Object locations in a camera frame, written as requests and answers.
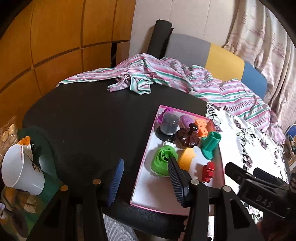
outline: cushion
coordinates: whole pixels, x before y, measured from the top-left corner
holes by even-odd
[[[222,81],[242,79],[244,61],[233,53],[211,43],[205,68],[212,76]]]
[[[210,43],[186,34],[171,34],[165,55],[175,58],[191,67],[205,67],[209,55]]]
[[[242,82],[261,99],[264,99],[267,90],[267,81],[250,63],[244,63]]]

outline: orange cheese toy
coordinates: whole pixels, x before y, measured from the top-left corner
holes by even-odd
[[[202,119],[195,120],[195,124],[198,126],[198,135],[200,137],[206,137],[208,135],[208,130],[206,128],[207,122]]]

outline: orange toy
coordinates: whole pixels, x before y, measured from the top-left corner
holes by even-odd
[[[192,161],[192,158],[194,158],[196,155],[194,153],[194,150],[193,148],[191,147],[187,147],[181,157],[179,158],[178,160],[178,164],[179,164],[179,167],[183,170],[186,170],[189,172],[189,169],[190,169],[190,164],[191,164],[191,161]]]
[[[195,120],[195,124],[198,126],[198,135],[200,137],[206,137],[208,135],[208,130],[206,128],[207,122],[202,119]]]

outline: white wall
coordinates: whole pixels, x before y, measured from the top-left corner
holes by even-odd
[[[137,0],[129,56],[146,53],[157,19],[173,24],[173,33],[215,43],[227,42],[239,0]]]

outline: pink box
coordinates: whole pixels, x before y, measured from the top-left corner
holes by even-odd
[[[154,124],[148,139],[148,143],[143,155],[141,166],[138,172],[137,180],[134,186],[133,195],[130,204],[132,206],[152,210],[160,213],[174,214],[174,215],[188,215],[189,208],[183,208],[177,202],[173,186],[169,177],[157,177],[150,169],[150,164],[155,152],[163,145],[163,141],[158,139],[155,135],[156,129],[160,126],[157,122],[157,117],[168,106],[160,105],[154,119]],[[212,121],[204,116],[193,114],[184,110],[173,108],[174,112],[179,115],[188,115],[193,120],[203,119],[208,122],[208,131],[215,131]],[[178,156],[180,157],[183,149],[176,148]],[[194,147],[196,157],[192,159],[189,173],[192,178],[201,180],[203,165],[206,165],[207,160],[199,147]],[[224,169],[220,155],[220,149],[216,148],[214,151],[214,158],[212,162],[215,163],[215,176],[211,179],[210,183],[205,183],[207,186],[221,188],[225,185]],[[210,206],[210,215],[214,215],[214,209]]]

